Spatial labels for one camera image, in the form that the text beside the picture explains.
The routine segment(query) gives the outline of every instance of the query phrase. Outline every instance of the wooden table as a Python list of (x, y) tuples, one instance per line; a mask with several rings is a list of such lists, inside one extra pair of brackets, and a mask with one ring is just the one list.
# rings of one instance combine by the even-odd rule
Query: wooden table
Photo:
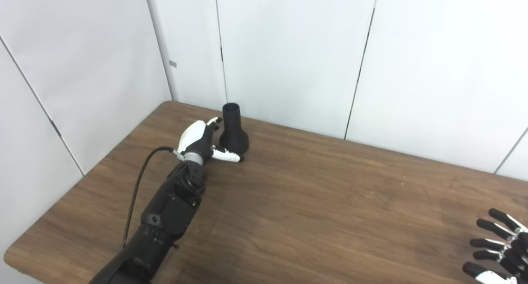
[[(145, 157), (217, 115), (162, 104), (8, 249), (6, 262), (48, 284), (88, 283), (120, 248)], [(200, 210), (153, 283), (474, 283), (461, 270), (468, 241), (494, 238), (475, 220), (490, 207), (528, 218), (523, 181), (258, 120), (244, 118), (243, 128), (245, 162), (206, 164)], [(132, 231), (176, 164), (168, 153), (152, 158)]]

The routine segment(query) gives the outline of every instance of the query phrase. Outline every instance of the black vase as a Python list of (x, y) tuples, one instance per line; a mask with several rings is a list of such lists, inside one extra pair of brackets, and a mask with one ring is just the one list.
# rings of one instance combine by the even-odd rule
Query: black vase
[(249, 149), (249, 136), (242, 129), (240, 106), (237, 103), (227, 103), (222, 107), (224, 132), (220, 136), (220, 145), (238, 155)]

